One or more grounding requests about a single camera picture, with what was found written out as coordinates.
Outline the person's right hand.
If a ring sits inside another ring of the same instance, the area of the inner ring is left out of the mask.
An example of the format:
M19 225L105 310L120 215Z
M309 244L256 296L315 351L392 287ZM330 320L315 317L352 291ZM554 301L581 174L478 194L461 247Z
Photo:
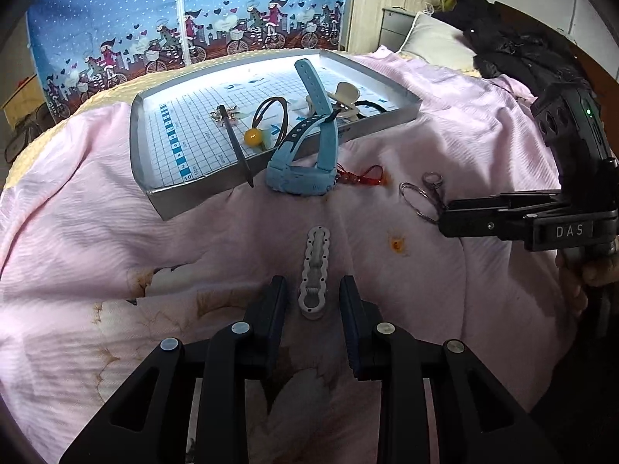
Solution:
M559 286L566 309L579 317L588 307L585 287L618 288L618 255L614 254L603 262L573 268L561 251L556 254L555 264L559 270Z

